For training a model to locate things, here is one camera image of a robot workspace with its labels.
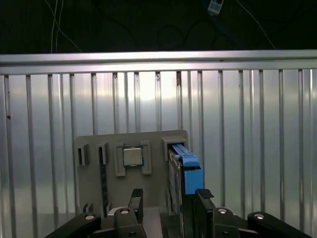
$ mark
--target cable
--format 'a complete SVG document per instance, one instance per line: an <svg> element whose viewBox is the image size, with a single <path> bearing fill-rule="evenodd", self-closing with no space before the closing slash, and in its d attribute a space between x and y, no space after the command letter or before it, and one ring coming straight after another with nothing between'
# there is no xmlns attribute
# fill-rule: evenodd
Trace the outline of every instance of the cable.
<svg viewBox="0 0 317 238"><path fill-rule="evenodd" d="M276 50L276 47L274 46L274 44L272 43L272 41L269 39L267 33L265 32L265 30L263 29L263 27L261 26L261 24L256 20L256 18L239 2L239 0L236 0L237 3L253 18L253 20L258 24L258 26L260 27L260 29L262 30L262 32L264 33L264 35L266 36L267 40L269 41L269 43L272 45L272 47Z"/></svg>
<svg viewBox="0 0 317 238"><path fill-rule="evenodd" d="M101 14L105 19L107 19L108 21L111 21L117 25L119 25L122 29L124 29L128 35L131 37L131 39L133 40L134 44L136 46L138 46L138 42L135 40L134 36L133 36L133 33L125 26L123 25L121 22L113 19L112 17L108 16L104 11L100 10L100 8L97 6L97 2L96 1L93 1L93 5L95 6L97 12L99 12L99 14Z"/></svg>
<svg viewBox="0 0 317 238"><path fill-rule="evenodd" d="M59 23L58 23L57 20L56 20L56 17L55 17L55 14L54 14L54 12L53 12L53 9L52 9L51 5L48 3L47 0L44 0L44 1L45 1L46 4L49 6L49 8L50 8L50 10L51 10L51 13L53 14L53 18L54 18L54 21L55 21L55 23L56 23L56 26L57 26L58 30L61 32L61 34L62 34L70 43L72 43L72 44L74 45L74 47L77 48L77 50L78 50L79 52L82 52L82 50L81 50L64 32L62 32L62 30L61 30L60 27L59 27Z"/></svg>
<svg viewBox="0 0 317 238"><path fill-rule="evenodd" d="M57 4L58 4L58 0L56 0L56 1L55 1L55 11L54 11L54 16L56 16ZM53 21L52 33L51 33L51 54L53 54L53 36L54 36L54 27L55 27L55 21Z"/></svg>
<svg viewBox="0 0 317 238"><path fill-rule="evenodd" d="M160 49L165 49L165 50L166 50L166 48L167 48L167 47L162 47L161 44L160 44L160 35L161 35L161 33L163 32L163 30L165 30L165 29L167 29L167 28L172 28L172 29L174 29L175 31L177 31L177 32L181 35L181 37L182 37L182 39L183 39L183 42L182 42L181 44L179 44L179 45L177 45L177 46L175 46L175 47L173 47L173 48L179 48L179 47L181 47L182 45L185 45L185 37L184 37L183 32L182 32L178 27L176 27L176 26L166 25L166 26L163 26L163 27L158 31L158 33L157 33L157 43L158 43L158 47L159 47Z"/></svg>
<svg viewBox="0 0 317 238"><path fill-rule="evenodd" d="M205 9L207 9L207 11L208 11L208 6L206 5L205 0L203 0L203 5L204 5ZM210 16L210 17L211 17L211 19L212 19L214 25L218 28L218 30L219 30L223 35L225 35L226 37L228 37L228 38L229 38L231 41L233 41L236 45L240 45L240 44L238 43L238 41L237 41L229 32L227 32L225 29L223 29L223 27L219 24L219 22L217 22L217 20L215 19L214 16Z"/></svg>
<svg viewBox="0 0 317 238"><path fill-rule="evenodd" d="M64 7L64 0L61 0L61 8L60 8L60 13L59 13L59 19L58 19L58 25L60 25L60 18L61 18L61 13L63 12L63 7ZM56 40L55 40L55 52L57 53L57 45L58 45L58 33L59 31L57 31L56 33Z"/></svg>
<svg viewBox="0 0 317 238"><path fill-rule="evenodd" d="M244 1L249 5L250 8L252 8L252 10L254 11L254 13L256 14L256 16L259 20L264 21L264 22L279 23L279 24L289 24L296 17L296 15L303 8L303 6L305 5L305 0L299 0L299 3L296 7L296 10L294 11L294 13L292 14L292 16L289 20L276 20L276 19L269 19L269 18L262 17L258 13L257 9L248 0L244 0Z"/></svg>
<svg viewBox="0 0 317 238"><path fill-rule="evenodd" d="M284 25L282 27L280 27L278 30L274 31L273 33L269 34L269 36L275 36L280 34L282 31L284 31L287 27L289 27L291 25L291 23L294 23L296 21L298 21L299 19L301 19L303 16L305 16L307 13L309 13L310 11L314 10L317 8L317 4L313 5L312 7L310 7L309 9L307 9L306 11L304 11L301 15L299 15L297 18L294 18L293 20L290 21L289 24ZM256 43L260 43L262 40L266 39L266 37L260 37L260 39L258 41L255 41L251 44L248 44L246 46L243 47L243 49L248 48Z"/></svg>

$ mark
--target gray bracket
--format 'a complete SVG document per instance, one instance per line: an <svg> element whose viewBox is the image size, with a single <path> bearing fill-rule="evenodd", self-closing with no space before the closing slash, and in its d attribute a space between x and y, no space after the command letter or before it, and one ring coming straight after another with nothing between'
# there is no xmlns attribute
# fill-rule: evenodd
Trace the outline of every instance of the gray bracket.
<svg viewBox="0 0 317 238"><path fill-rule="evenodd" d="M79 165L89 165L89 145L84 144L77 147L77 158Z"/></svg>
<svg viewBox="0 0 317 238"><path fill-rule="evenodd" d="M135 188L143 189L145 207L166 207L166 190L169 189L166 157L167 145L171 143L187 145L187 132L170 130L76 138L80 208L102 215L113 207L127 206ZM134 166L137 158L128 158L124 163L123 149L134 147L142 148L141 165ZM132 157L136 154L137 151L127 153ZM106 190L102 190L105 181Z"/></svg>
<svg viewBox="0 0 317 238"><path fill-rule="evenodd" d="M163 151L164 151L164 157L165 161L168 161L168 149L167 146L170 144L184 144L186 148L187 146L187 138L181 137L181 136L170 136L170 137L162 137L163 142Z"/></svg>
<svg viewBox="0 0 317 238"><path fill-rule="evenodd" d="M102 158L102 164L106 165L108 160L108 142L100 142L96 145L96 154L99 156L99 158Z"/></svg>

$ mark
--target metal panel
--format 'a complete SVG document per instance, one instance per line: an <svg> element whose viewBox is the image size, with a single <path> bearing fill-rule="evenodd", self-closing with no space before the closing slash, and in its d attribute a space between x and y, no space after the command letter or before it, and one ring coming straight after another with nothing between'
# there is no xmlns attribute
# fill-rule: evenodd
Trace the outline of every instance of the metal panel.
<svg viewBox="0 0 317 238"><path fill-rule="evenodd" d="M73 162L73 107L71 92L71 77L69 74L63 74L61 79L62 93L62 113L63 113L63 136L64 136L64 157L66 171L66 197L68 204L67 219L75 215L75 182L74 182L74 162Z"/></svg>
<svg viewBox="0 0 317 238"><path fill-rule="evenodd" d="M311 71L311 189L312 189L312 235L317 237L317 70Z"/></svg>
<svg viewBox="0 0 317 238"><path fill-rule="evenodd" d="M179 128L218 206L317 237L316 68L315 51L0 56L1 237L74 216L77 136Z"/></svg>
<svg viewBox="0 0 317 238"><path fill-rule="evenodd" d="M96 74L97 134L114 133L114 102L112 73Z"/></svg>
<svg viewBox="0 0 317 238"><path fill-rule="evenodd" d="M67 164L64 146L64 106L63 106L63 81L62 75L54 74L49 78L49 100L50 100L50 118L51 122L51 144L52 159L54 170L54 185L56 207L55 219L56 225L59 227L64 224L68 218L68 202L67 202Z"/></svg>
<svg viewBox="0 0 317 238"><path fill-rule="evenodd" d="M300 217L300 185L303 169L300 163L299 130L302 130L302 122L299 122L299 73L298 70L283 71L284 93L284 200L285 221L299 229Z"/></svg>
<svg viewBox="0 0 317 238"><path fill-rule="evenodd" d="M36 186L36 222L34 229L38 237L45 237L55 229L54 210L56 207L55 170L52 156L50 105L47 75L31 75L30 77L30 115L32 121L33 157L31 167L34 170L34 186Z"/></svg>
<svg viewBox="0 0 317 238"><path fill-rule="evenodd" d="M264 90L264 161L261 164L264 189L264 210L280 218L280 97L279 72L265 70L261 73Z"/></svg>
<svg viewBox="0 0 317 238"><path fill-rule="evenodd" d="M140 72L140 125L141 131L157 130L156 106L156 74L155 72Z"/></svg>
<svg viewBox="0 0 317 238"><path fill-rule="evenodd" d="M224 197L222 197L223 141L220 137L222 133L221 82L219 82L222 79L220 77L218 71L203 72L204 155L205 168L208 168L205 170L205 188L210 189L213 194L218 194L214 198L215 204L224 204Z"/></svg>
<svg viewBox="0 0 317 238"><path fill-rule="evenodd" d="M223 127L225 206L241 216L241 128L240 128L240 78L239 72L224 71L223 77Z"/></svg>
<svg viewBox="0 0 317 238"><path fill-rule="evenodd" d="M11 219L15 218L14 202L11 202L13 191L10 124L10 108L8 104L8 78L0 76L0 237L12 237Z"/></svg>
<svg viewBox="0 0 317 238"><path fill-rule="evenodd" d="M178 127L176 72L162 72L160 81L162 130L176 129Z"/></svg>
<svg viewBox="0 0 317 238"><path fill-rule="evenodd" d="M37 231L33 229L35 194L32 191L34 174L31 169L29 133L29 106L27 94L27 78L25 75L9 76L9 103L11 133L8 135L11 141L12 183L14 185L13 207L15 219L12 221L13 237L32 238Z"/></svg>

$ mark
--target slot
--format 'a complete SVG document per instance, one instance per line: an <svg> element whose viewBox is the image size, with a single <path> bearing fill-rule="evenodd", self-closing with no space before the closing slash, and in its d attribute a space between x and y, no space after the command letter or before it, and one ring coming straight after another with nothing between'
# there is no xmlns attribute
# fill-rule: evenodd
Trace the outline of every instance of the slot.
<svg viewBox="0 0 317 238"><path fill-rule="evenodd" d="M83 156L81 153L81 148L78 148L78 159L79 159L79 165L83 165Z"/></svg>

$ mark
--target metal screw head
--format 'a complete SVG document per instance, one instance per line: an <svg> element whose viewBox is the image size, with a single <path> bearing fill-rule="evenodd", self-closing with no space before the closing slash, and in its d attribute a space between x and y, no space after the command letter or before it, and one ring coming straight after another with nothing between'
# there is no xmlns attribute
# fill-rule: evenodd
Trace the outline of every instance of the metal screw head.
<svg viewBox="0 0 317 238"><path fill-rule="evenodd" d="M129 213L129 210L123 209L123 210L120 211L120 213L121 213L121 214L128 214L128 213Z"/></svg>
<svg viewBox="0 0 317 238"><path fill-rule="evenodd" d="M264 216L262 214L255 214L254 215L256 218L258 218L259 220L263 220Z"/></svg>
<svg viewBox="0 0 317 238"><path fill-rule="evenodd" d="M220 208L220 209L218 209L218 212L221 213L221 214L226 214L227 210L223 209L223 208Z"/></svg>
<svg viewBox="0 0 317 238"><path fill-rule="evenodd" d="M88 216L85 217L86 220L92 220L94 218L95 218L94 215L88 215Z"/></svg>

